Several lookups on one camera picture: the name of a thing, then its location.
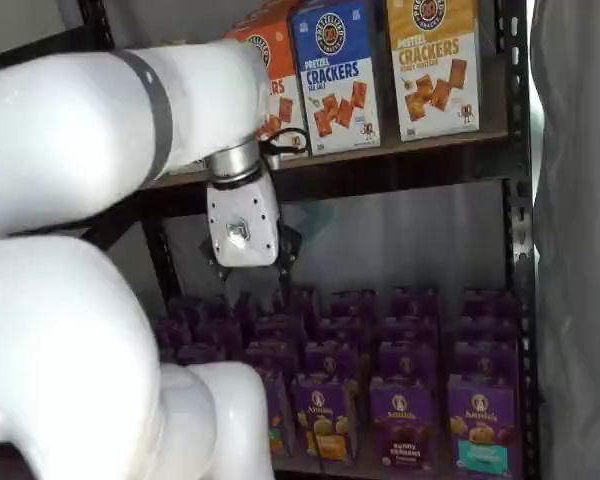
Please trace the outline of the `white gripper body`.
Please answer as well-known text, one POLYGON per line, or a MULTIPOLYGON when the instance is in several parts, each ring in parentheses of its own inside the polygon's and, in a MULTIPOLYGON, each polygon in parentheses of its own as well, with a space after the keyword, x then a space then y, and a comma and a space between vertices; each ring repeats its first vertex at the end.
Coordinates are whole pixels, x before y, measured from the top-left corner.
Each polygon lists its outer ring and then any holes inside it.
POLYGON ((278 258, 280 213, 268 173, 228 189, 210 184, 207 218, 212 251, 221 266, 265 267, 278 258))

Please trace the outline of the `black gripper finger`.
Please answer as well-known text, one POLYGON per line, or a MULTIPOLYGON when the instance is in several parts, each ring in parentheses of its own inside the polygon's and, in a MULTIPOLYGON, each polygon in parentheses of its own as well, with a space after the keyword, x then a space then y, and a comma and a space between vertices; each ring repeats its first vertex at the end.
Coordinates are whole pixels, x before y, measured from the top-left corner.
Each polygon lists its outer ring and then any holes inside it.
POLYGON ((226 283, 233 273, 232 267, 226 267, 221 265, 215 255, 215 248, 212 244, 210 236, 206 236, 199 244, 198 249, 205 258, 206 263, 213 269, 215 275, 223 282, 226 283))
POLYGON ((278 283, 282 304, 288 305, 291 290, 291 271, 302 246, 302 235, 291 226, 279 223, 279 255, 277 258, 278 283))

